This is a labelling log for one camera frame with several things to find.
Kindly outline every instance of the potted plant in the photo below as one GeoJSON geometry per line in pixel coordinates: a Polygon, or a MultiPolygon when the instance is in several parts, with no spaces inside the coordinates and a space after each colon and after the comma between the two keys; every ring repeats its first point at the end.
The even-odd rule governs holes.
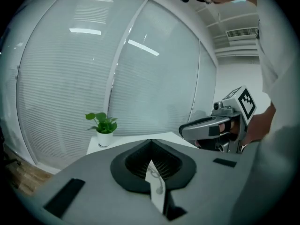
{"type": "Polygon", "coordinates": [[[85,115],[87,120],[94,120],[97,126],[92,126],[88,130],[95,129],[97,131],[98,143],[102,147],[108,147],[112,143],[113,132],[118,125],[116,118],[108,118],[104,112],[89,113],[85,115]]]}

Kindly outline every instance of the white table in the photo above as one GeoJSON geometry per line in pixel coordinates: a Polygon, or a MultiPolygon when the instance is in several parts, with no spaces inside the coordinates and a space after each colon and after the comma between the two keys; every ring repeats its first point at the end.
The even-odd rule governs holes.
{"type": "Polygon", "coordinates": [[[117,147],[126,143],[132,143],[132,142],[136,142],[136,141],[140,141],[140,140],[146,140],[146,139],[162,139],[162,140],[166,140],[172,143],[177,143],[177,144],[181,144],[183,146],[188,146],[191,148],[196,148],[195,146],[193,146],[192,144],[190,144],[189,142],[187,142],[186,140],[184,140],[183,138],[179,137],[178,135],[176,135],[175,133],[160,133],[160,134],[150,134],[150,135],[140,135],[140,136],[116,136],[113,137],[112,140],[112,144],[106,148],[102,148],[99,146],[98,144],[98,138],[92,137],[90,140],[90,144],[88,147],[88,151],[87,151],[87,155],[91,154],[93,152],[98,152],[98,151],[102,151],[102,150],[106,150],[106,149],[110,149],[113,147],[117,147]]]}

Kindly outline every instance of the flower pot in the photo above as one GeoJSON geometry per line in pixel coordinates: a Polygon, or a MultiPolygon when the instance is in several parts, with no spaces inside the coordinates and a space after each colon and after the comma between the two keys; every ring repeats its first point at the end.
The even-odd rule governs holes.
{"type": "Polygon", "coordinates": [[[100,147],[108,147],[113,142],[113,133],[103,134],[97,132],[97,137],[100,147]]]}

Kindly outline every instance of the air vent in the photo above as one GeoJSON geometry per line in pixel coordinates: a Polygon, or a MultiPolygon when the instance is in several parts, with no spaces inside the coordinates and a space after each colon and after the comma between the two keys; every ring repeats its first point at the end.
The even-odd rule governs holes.
{"type": "Polygon", "coordinates": [[[255,39],[257,34],[257,27],[254,28],[243,28],[226,31],[229,41],[244,40],[244,39],[255,39]]]}

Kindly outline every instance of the green plant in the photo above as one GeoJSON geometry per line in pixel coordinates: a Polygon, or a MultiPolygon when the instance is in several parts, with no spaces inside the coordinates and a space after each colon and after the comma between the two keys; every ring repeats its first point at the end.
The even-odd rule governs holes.
{"type": "Polygon", "coordinates": [[[108,118],[104,112],[100,113],[89,113],[85,115],[87,120],[94,120],[97,126],[93,126],[88,130],[95,129],[99,133],[109,134],[117,129],[118,125],[116,122],[116,118],[108,118]]]}

